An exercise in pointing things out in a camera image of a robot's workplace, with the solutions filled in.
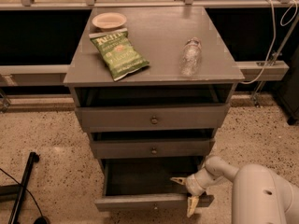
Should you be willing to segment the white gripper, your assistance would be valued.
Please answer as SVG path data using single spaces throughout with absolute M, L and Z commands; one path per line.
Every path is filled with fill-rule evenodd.
M 199 197 L 208 187 L 214 185 L 217 182 L 218 177 L 210 173 L 206 168 L 202 168 L 197 173 L 186 177 L 171 177 L 170 180 L 186 186 L 187 191 L 192 195 L 187 199 L 187 217 L 191 217 L 197 204 L 199 203 Z

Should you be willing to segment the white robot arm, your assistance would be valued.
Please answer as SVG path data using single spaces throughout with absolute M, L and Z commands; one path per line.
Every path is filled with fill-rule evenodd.
M 223 178 L 233 183 L 232 224 L 299 224 L 299 187 L 262 165 L 237 168 L 214 155 L 197 173 L 172 179 L 190 193 L 188 217 L 206 189 Z

